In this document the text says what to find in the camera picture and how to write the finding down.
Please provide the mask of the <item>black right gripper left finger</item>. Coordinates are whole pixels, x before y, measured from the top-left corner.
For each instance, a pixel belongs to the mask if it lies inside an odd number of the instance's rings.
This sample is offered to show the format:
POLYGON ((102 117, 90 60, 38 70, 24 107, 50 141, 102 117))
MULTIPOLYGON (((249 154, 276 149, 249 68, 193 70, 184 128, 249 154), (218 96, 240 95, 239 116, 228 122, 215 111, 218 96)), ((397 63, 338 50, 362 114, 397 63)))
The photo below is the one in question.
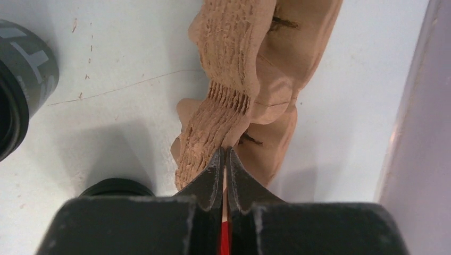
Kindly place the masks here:
POLYGON ((217 149, 207 166, 175 196, 194 197, 204 211, 222 208, 225 150, 217 149))

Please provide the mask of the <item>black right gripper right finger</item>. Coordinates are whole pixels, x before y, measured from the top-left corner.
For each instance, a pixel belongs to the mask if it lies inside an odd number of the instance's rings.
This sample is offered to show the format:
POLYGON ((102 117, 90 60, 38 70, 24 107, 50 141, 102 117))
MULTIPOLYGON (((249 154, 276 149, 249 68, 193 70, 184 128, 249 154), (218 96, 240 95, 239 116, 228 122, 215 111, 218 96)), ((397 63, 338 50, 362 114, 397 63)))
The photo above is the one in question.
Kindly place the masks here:
POLYGON ((232 215, 247 214, 254 204, 285 203, 250 175, 232 147, 227 149, 225 167, 228 207, 232 215))

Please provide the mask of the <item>brown pulp cup carrier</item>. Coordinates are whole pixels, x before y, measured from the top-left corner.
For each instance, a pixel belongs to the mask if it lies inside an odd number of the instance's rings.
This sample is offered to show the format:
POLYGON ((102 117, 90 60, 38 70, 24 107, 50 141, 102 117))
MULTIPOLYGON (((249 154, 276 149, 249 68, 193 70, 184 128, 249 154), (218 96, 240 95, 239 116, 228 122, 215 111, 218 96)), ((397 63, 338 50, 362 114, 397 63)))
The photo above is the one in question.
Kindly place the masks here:
POLYGON ((299 92, 316 71, 341 1, 204 1, 188 35, 209 84, 204 100, 178 102, 171 146, 175 185, 186 187, 220 147, 268 185, 297 123, 299 92))

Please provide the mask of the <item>dark takeout coffee cup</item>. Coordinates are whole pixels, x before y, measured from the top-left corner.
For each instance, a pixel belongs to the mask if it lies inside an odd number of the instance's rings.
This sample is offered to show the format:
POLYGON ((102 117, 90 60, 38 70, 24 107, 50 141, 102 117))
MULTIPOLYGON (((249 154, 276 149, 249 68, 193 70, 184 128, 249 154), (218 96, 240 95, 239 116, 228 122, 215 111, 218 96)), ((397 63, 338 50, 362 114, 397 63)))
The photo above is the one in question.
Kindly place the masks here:
POLYGON ((1 20, 1 160, 24 141, 31 118, 55 91, 51 48, 25 27, 1 20))

